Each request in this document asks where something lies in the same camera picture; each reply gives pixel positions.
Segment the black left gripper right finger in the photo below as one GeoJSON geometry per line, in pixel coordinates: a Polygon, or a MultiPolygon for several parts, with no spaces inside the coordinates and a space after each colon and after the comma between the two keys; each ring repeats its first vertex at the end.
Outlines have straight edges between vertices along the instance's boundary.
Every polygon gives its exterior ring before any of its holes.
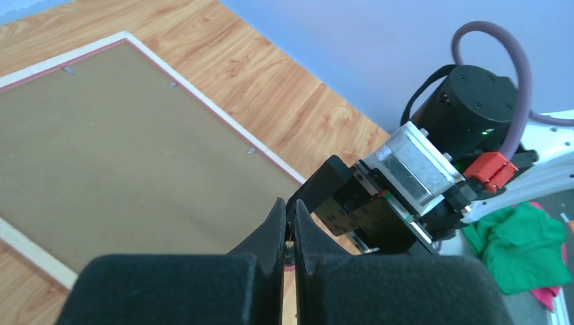
{"type": "Polygon", "coordinates": [[[299,324],[511,324],[490,273],[462,256],[352,255],[295,202],[299,324]]]}

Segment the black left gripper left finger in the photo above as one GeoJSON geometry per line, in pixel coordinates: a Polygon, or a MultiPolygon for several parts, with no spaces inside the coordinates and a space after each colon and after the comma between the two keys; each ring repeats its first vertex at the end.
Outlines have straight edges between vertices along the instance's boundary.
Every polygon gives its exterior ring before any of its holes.
{"type": "Polygon", "coordinates": [[[105,255],[79,274],[58,324],[279,324],[286,205],[222,255],[105,255]]]}

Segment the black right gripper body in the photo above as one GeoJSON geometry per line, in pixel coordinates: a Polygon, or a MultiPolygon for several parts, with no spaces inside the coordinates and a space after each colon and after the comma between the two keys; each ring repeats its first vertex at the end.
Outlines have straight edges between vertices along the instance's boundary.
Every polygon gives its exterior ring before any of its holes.
{"type": "Polygon", "coordinates": [[[363,253],[436,255],[434,245],[451,238],[469,211],[471,187],[457,183],[429,212],[417,212],[382,172],[361,160],[349,167],[332,155],[288,200],[290,223],[298,200],[332,235],[348,236],[363,253]]]}

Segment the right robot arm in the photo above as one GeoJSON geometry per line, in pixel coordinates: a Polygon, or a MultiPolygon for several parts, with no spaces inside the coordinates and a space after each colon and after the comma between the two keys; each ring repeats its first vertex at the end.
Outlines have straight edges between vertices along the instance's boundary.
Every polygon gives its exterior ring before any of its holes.
{"type": "Polygon", "coordinates": [[[440,240],[512,204],[573,188],[573,129],[530,123],[501,154],[517,89],[470,65],[441,67],[438,88],[365,158],[331,156],[288,201],[303,203],[363,253],[435,254],[440,240]]]}

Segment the pink handled screwdriver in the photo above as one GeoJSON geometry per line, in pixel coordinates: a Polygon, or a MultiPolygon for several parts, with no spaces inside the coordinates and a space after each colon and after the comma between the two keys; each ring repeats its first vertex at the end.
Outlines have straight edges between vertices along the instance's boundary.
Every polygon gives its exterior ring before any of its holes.
{"type": "Polygon", "coordinates": [[[293,272],[295,270],[294,241],[287,240],[284,246],[284,270],[293,272]]]}

